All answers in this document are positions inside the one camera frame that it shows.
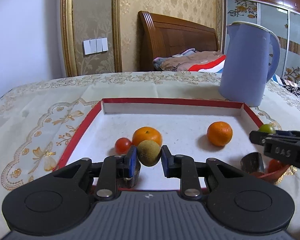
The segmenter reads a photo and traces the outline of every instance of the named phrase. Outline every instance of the white wall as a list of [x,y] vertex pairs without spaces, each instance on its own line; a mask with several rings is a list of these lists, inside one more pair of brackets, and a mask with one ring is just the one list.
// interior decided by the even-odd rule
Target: white wall
[[0,97],[19,85],[62,77],[59,3],[0,0]]

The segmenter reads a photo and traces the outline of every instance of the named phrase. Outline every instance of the orange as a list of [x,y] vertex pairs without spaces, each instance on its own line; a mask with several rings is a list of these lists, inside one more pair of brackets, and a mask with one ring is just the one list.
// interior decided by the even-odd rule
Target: orange
[[162,136],[161,134],[152,127],[141,127],[136,130],[132,136],[132,144],[138,146],[140,142],[145,140],[151,140],[162,145]]
[[226,122],[214,122],[207,130],[208,140],[215,146],[225,146],[232,139],[232,128]]

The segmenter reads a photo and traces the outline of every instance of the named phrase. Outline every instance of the gold picture frame molding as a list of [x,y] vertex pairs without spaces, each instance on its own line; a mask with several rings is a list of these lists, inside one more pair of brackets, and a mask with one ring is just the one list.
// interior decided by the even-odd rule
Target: gold picture frame molding
[[[79,76],[80,72],[78,70],[74,43],[73,0],[61,0],[60,3],[61,40],[66,75],[67,77]],[[111,3],[114,68],[116,72],[122,72],[119,7],[120,1],[112,0]]]

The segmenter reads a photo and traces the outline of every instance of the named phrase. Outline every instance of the kiwi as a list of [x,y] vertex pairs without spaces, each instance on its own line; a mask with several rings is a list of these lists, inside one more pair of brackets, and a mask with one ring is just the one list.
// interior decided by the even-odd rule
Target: kiwi
[[161,148],[159,144],[151,140],[145,140],[137,146],[137,156],[144,166],[154,166],[161,157]]

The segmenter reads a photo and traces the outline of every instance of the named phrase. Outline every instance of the pillow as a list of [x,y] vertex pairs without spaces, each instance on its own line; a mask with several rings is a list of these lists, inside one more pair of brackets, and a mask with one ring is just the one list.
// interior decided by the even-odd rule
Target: pillow
[[193,65],[188,69],[188,71],[222,73],[225,60],[226,60],[226,55],[222,55],[221,57],[217,58],[214,61],[210,61],[205,64]]
[[152,64],[154,66],[154,68],[158,71],[164,71],[161,68],[162,63],[169,58],[174,58],[174,57],[182,57],[182,56],[189,56],[191,54],[193,54],[195,52],[195,49],[187,49],[185,52],[181,53],[181,54],[176,54],[173,55],[172,57],[157,57],[153,60]]
[[217,51],[202,51],[183,55],[181,57],[169,57],[164,60],[155,59],[160,62],[162,71],[202,71],[221,72],[226,56]]

